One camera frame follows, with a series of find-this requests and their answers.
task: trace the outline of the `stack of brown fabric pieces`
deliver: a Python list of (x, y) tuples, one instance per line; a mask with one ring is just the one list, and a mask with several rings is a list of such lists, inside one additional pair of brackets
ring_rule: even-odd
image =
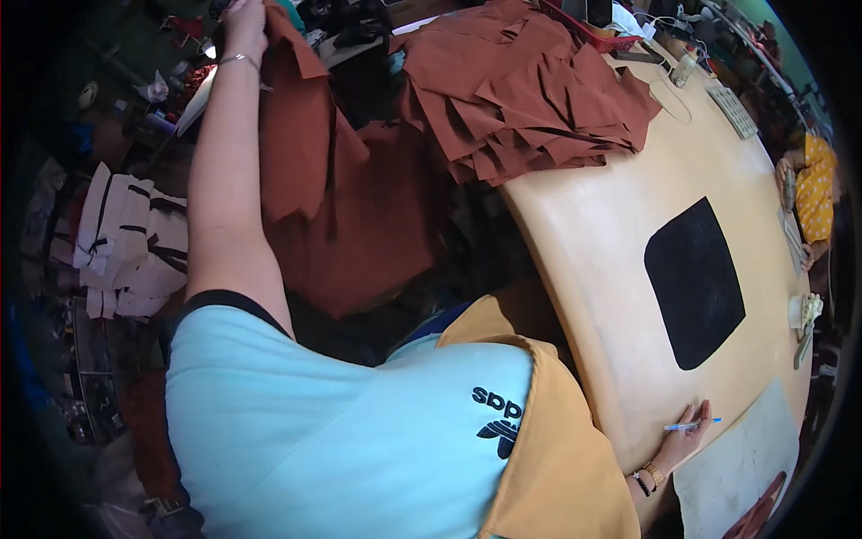
[(458, 183), (605, 164), (643, 149), (661, 110), (649, 86), (579, 49), (521, 0), (442, 16), (390, 44), (407, 54), (403, 119), (439, 149)]

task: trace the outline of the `wooden table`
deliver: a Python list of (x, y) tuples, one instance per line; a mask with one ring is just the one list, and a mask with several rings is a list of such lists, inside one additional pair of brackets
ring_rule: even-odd
[[(605, 57), (647, 82), (664, 73), (656, 65)], [(704, 90), (718, 84), (699, 67), (681, 90), (652, 84), (653, 95), (687, 120), (671, 93), (681, 97), (693, 122), (662, 110), (640, 154), (610, 156), (603, 167), (534, 172), (503, 187), (566, 332), (593, 420), (625, 473), (655, 455), (663, 426), (675, 423), (687, 403), (710, 398), (715, 415), (723, 417), (705, 447), (776, 376), (802, 427), (811, 353), (794, 371), (796, 336), (787, 311), (791, 296), (809, 291), (808, 277), (797, 278), (791, 265), (772, 163), (756, 136), (740, 141)], [(746, 316), (701, 366), (683, 371), (644, 252), (650, 236), (704, 196), (727, 240)], [(662, 496), (639, 504), (644, 531)]]

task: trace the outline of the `hand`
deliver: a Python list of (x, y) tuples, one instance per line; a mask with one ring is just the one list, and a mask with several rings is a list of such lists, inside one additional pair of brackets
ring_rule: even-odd
[(222, 13), (221, 22), (226, 36), (223, 56), (242, 53), (260, 62), (268, 45), (263, 0), (234, 0)]
[[(695, 416), (695, 407), (689, 404), (685, 413), (679, 418), (679, 423), (690, 423)], [(703, 439), (703, 434), (712, 424), (712, 405), (704, 400), (700, 408), (700, 424), (693, 430), (674, 430), (665, 438), (659, 454), (653, 459), (653, 464), (666, 477), (677, 464), (694, 452)]]
[(805, 260), (803, 260), (803, 271), (809, 272), (817, 259), (814, 257), (814, 250), (808, 243), (803, 243), (803, 251), (806, 254)]

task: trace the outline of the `mustard yellow fabric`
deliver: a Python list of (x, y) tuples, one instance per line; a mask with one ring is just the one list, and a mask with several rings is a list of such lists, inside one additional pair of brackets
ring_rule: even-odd
[(478, 538), (640, 537), (614, 451), (593, 426), (584, 394), (557, 349), (515, 335), (494, 296), (471, 305), (443, 332), (437, 347), (463, 342), (500, 342), (533, 356), (515, 447)]
[(838, 159), (822, 138), (805, 135), (805, 168), (796, 176), (796, 214), (807, 243), (832, 234), (832, 182)]

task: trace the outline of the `person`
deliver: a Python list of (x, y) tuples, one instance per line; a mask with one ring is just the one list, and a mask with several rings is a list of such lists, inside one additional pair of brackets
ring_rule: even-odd
[(811, 267), (829, 251), (834, 221), (833, 205), (841, 196), (837, 176), (838, 158), (829, 143), (806, 133), (803, 147), (786, 152), (775, 166), (779, 193), (784, 193), (787, 174), (796, 175), (793, 210), (803, 235), (803, 250), (808, 255), (803, 270)]
[(773, 67), (781, 70), (781, 47), (775, 39), (775, 24), (770, 20), (764, 20), (759, 28), (760, 37), (754, 43), (761, 53), (769, 60)]
[(203, 533), (640, 536), (634, 502), (698, 448), (709, 401), (689, 405), (680, 422), (702, 421), (667, 436), (652, 471), (626, 478), (555, 348), (512, 334), (493, 296), (445, 328), (425, 324), (377, 368), (296, 342), (261, 221), (264, 5), (234, 2), (223, 23), (166, 379), (169, 438)]

